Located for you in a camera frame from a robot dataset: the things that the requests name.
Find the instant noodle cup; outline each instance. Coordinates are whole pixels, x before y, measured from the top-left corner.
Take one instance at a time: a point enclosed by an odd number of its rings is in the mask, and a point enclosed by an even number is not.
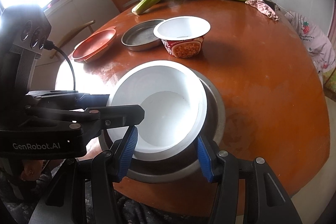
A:
[[[177,58],[197,55],[202,49],[210,24],[203,18],[183,16],[167,19],[154,28],[169,54]]]

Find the metal basin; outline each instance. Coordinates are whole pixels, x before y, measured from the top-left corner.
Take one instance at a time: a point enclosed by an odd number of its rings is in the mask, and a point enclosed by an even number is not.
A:
[[[207,114],[201,132],[217,144],[223,138],[225,127],[225,107],[216,87],[201,73],[193,70],[201,80],[207,96]],[[106,130],[99,137],[102,150],[109,149],[113,142]],[[175,181],[194,173],[200,168],[194,144],[165,160],[142,161],[132,159],[127,176],[146,183],[163,183]]]

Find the round orange table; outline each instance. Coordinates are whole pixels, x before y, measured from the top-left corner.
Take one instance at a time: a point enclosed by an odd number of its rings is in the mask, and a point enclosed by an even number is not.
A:
[[[163,46],[132,52],[121,43],[123,33],[140,22],[186,15],[211,25],[202,52],[194,58],[175,58]],[[265,158],[290,195],[326,162],[330,131],[321,83],[300,39],[282,22],[236,1],[168,0],[140,16],[126,10],[99,30],[111,26],[116,26],[117,37],[109,51],[93,63],[74,63],[79,92],[109,94],[127,71],[142,63],[179,62],[205,75],[223,98],[226,126],[220,149],[241,159]],[[63,63],[56,89],[71,89],[72,81]],[[238,214],[244,203],[240,186]],[[194,216],[210,214],[216,191],[201,172],[164,184],[124,178],[114,187],[146,205]]]

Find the metal tray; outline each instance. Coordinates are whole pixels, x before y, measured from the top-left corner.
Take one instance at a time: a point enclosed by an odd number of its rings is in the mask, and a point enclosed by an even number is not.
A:
[[[161,39],[157,38],[153,30],[163,19],[149,20],[130,28],[121,38],[124,44],[131,51],[145,51],[150,48],[162,45]]]
[[[192,70],[201,80],[207,96],[207,115],[201,132],[204,132],[209,139],[217,144],[223,138],[225,127],[225,107],[219,91],[201,73]],[[99,143],[102,150],[109,149],[113,142],[106,130],[99,136]],[[143,161],[132,159],[127,176],[131,179],[146,183],[165,183],[175,181],[192,173],[200,168],[194,143],[191,143],[185,150],[165,160]]]

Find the bowl rim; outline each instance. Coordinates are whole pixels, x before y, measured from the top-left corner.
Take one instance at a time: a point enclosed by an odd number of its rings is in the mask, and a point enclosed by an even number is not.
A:
[[[168,148],[164,147],[162,150],[154,151],[154,152],[148,152],[147,148],[146,149],[136,148],[136,150],[134,151],[133,157],[138,160],[145,160],[145,161],[164,160],[184,150],[184,148],[190,145],[195,140],[197,135],[199,134],[204,124],[206,113],[207,113],[207,97],[206,97],[204,86],[202,82],[200,81],[200,79],[198,78],[198,76],[186,66],[180,63],[168,61],[168,60],[156,60],[156,61],[147,62],[127,72],[123,77],[121,77],[121,79],[117,82],[117,84],[113,88],[113,91],[111,92],[110,97],[108,99],[107,106],[113,105],[112,104],[113,98],[117,90],[126,81],[126,79],[128,79],[131,75],[135,74],[136,72],[140,70],[143,70],[149,67],[154,67],[154,66],[167,66],[170,68],[174,68],[184,73],[187,77],[191,77],[196,83],[195,88],[198,88],[200,92],[200,99],[199,99],[198,112],[197,112],[194,125],[192,126],[191,130],[185,135],[185,137],[180,142],[178,142],[177,144],[171,147],[168,147]],[[108,133],[110,133],[111,131],[113,131],[113,128],[108,129]]]
[[[166,37],[164,35],[161,35],[159,32],[158,32],[158,29],[159,27],[168,22],[168,21],[171,21],[171,20],[174,20],[174,19],[179,19],[179,18],[197,18],[197,19],[200,19],[200,20],[203,20],[204,21],[204,24],[206,25],[205,27],[205,32],[202,32],[201,34],[198,34],[198,35],[192,35],[190,37],[183,37],[183,39],[181,39],[181,37]],[[173,17],[173,18],[169,18],[161,23],[159,23],[158,25],[156,25],[156,27],[154,28],[154,35],[157,37],[157,38],[160,38],[160,39],[163,39],[163,40],[171,40],[171,41],[183,41],[183,40],[189,40],[189,39],[194,39],[194,38],[197,38],[197,37],[201,37],[205,34],[207,34],[209,31],[210,31],[210,23],[208,21],[206,21],[204,18],[201,18],[201,17],[194,17],[194,16],[181,16],[181,17]]]

